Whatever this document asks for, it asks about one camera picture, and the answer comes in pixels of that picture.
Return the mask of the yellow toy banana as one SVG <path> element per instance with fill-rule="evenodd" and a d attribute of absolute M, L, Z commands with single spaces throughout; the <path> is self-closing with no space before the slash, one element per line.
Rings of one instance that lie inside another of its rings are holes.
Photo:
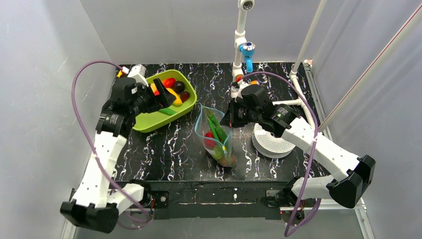
<path fill-rule="evenodd" d="M 175 97 L 175 100 L 172 103 L 172 105 L 179 107 L 179 106 L 181 106 L 183 104 L 180 96 L 173 89 L 167 88 L 166 90 Z"/>

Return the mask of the brown toy kiwi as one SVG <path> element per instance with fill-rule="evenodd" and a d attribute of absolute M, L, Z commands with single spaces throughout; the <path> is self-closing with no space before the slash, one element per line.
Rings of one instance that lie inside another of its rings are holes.
<path fill-rule="evenodd" d="M 223 167 L 233 167 L 236 165 L 236 159 L 234 154 L 231 154 L 230 156 L 223 156 L 218 160 L 218 163 Z"/>

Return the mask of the clear zip top bag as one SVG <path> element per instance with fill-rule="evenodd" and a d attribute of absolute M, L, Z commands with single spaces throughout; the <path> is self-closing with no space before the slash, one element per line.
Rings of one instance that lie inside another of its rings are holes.
<path fill-rule="evenodd" d="M 194 132 L 203 148 L 218 164 L 233 167 L 236 164 L 232 146 L 231 128 L 223 126 L 220 121 L 224 113 L 200 105 Z"/>

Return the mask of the long green toy bean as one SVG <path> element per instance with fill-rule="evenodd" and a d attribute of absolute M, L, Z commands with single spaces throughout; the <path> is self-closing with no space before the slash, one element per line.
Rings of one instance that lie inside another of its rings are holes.
<path fill-rule="evenodd" d="M 211 132 L 212 132 L 212 134 L 213 134 L 214 139 L 215 139 L 216 141 L 220 141 L 220 140 L 219 140 L 219 136 L 218 136 L 218 134 L 217 134 L 217 132 L 216 132 L 216 130 L 215 130 L 215 126 L 214 126 L 213 122 L 210 120 L 210 118 L 209 118 L 209 117 L 207 117 L 207 122 L 208 122 L 208 124 L 209 124 L 209 126 L 210 126 L 210 129 L 211 129 Z"/>

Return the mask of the green toy beans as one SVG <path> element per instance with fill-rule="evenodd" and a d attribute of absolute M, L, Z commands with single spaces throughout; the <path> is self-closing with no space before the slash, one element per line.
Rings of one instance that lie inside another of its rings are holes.
<path fill-rule="evenodd" d="M 169 109 L 169 108 L 160 109 L 159 112 L 161 112 L 163 114 L 166 114 L 168 116 L 172 116 L 172 115 L 175 115 L 176 114 L 175 111 L 173 111 L 172 109 Z"/>

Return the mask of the green plastic tray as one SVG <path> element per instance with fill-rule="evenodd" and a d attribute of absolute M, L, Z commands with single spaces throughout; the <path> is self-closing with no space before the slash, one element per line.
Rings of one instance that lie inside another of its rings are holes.
<path fill-rule="evenodd" d="M 178 70 L 166 70 L 161 73 L 155 74 L 151 77 L 146 78 L 148 83 L 152 83 L 155 78 L 160 80 L 165 80 L 167 78 L 175 78 L 178 81 L 182 81 L 185 84 L 185 91 L 190 94 L 190 97 L 181 105 L 174 106 L 171 105 L 168 109 L 175 111 L 173 115 L 166 115 L 161 112 L 153 112 L 150 114 L 139 114 L 136 116 L 136 122 L 133 126 L 133 129 L 142 133 L 151 132 L 162 126 L 167 125 L 168 123 L 179 119 L 183 115 L 189 113 L 195 106 L 197 102 L 197 93 L 190 81 Z"/>

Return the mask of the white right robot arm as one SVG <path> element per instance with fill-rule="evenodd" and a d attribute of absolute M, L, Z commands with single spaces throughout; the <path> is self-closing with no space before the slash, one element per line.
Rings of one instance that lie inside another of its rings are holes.
<path fill-rule="evenodd" d="M 371 184 L 375 160 L 359 157 L 315 130 L 292 107 L 274 105 L 264 88 L 250 85 L 241 90 L 239 100 L 231 100 L 220 124 L 230 128 L 257 123 L 320 163 L 330 175 L 292 179 L 284 188 L 285 197 L 298 199 L 333 199 L 345 208 L 352 209 Z"/>

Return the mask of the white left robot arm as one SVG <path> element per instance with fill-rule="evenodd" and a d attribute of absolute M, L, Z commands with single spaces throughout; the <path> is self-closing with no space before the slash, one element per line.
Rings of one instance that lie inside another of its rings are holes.
<path fill-rule="evenodd" d="M 109 234 L 126 209 L 133 205 L 144 209 L 141 202 L 150 193 L 149 185 L 134 182 L 121 187 L 111 175 L 136 116 L 167 108 L 176 99 L 160 79 L 153 83 L 155 90 L 134 78 L 118 79 L 102 106 L 95 137 L 91 139 L 83 129 L 92 152 L 79 187 L 60 207 L 60 213 L 73 225 Z"/>

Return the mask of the red toy apple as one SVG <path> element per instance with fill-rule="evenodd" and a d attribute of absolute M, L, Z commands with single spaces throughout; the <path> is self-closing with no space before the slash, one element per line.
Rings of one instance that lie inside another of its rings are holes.
<path fill-rule="evenodd" d="M 214 149 L 217 145 L 212 131 L 208 131 L 204 135 L 204 144 L 207 149 Z"/>

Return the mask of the green toy cucumber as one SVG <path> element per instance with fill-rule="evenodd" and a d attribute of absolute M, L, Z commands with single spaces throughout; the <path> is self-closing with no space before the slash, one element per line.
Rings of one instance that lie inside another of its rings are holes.
<path fill-rule="evenodd" d="M 225 140 L 227 139 L 227 134 L 225 133 L 225 131 L 223 130 L 223 128 L 219 124 L 219 121 L 215 118 L 213 112 L 211 112 L 210 110 L 208 110 L 208 118 L 210 119 L 211 123 L 213 124 L 214 129 L 217 133 L 217 136 L 218 136 L 220 142 L 224 143 Z"/>

